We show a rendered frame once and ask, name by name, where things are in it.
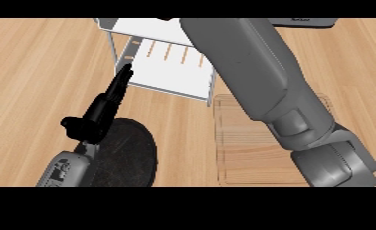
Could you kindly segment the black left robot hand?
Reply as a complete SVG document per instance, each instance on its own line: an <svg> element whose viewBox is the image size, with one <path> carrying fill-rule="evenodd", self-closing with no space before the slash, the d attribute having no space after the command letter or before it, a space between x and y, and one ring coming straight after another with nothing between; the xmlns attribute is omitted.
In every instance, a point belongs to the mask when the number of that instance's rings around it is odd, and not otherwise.
<svg viewBox="0 0 376 230"><path fill-rule="evenodd" d="M66 130L66 137L69 139L83 141L88 144L97 144L104 139L132 74L132 65L125 64L113 77L106 91L98 93L91 101L82 117L64 117L61 119L60 126Z"/></svg>

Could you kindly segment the wooden cutting board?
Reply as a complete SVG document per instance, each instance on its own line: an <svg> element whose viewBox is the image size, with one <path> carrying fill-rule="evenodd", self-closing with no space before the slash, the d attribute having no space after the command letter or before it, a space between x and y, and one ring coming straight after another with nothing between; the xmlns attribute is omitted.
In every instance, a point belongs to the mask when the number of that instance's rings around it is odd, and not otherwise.
<svg viewBox="0 0 376 230"><path fill-rule="evenodd" d="M252 121L231 94L212 100L216 179L221 186L306 187L266 127Z"/></svg>

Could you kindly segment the dark round placemat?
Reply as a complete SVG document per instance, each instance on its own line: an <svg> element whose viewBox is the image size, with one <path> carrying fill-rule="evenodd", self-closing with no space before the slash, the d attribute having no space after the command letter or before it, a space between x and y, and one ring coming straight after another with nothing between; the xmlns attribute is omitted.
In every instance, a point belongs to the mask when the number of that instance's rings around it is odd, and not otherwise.
<svg viewBox="0 0 376 230"><path fill-rule="evenodd" d="M78 118L66 132L79 142L75 152L88 166L79 187L150 187L157 171L157 147L145 127L116 118L103 124Z"/></svg>

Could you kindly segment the grey appliance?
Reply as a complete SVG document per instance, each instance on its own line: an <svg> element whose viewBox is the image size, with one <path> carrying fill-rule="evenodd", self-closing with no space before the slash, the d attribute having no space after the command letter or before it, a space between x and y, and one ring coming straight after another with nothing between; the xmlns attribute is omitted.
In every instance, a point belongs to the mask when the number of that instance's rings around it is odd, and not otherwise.
<svg viewBox="0 0 376 230"><path fill-rule="evenodd" d="M331 28L336 18L268 18L274 27Z"/></svg>

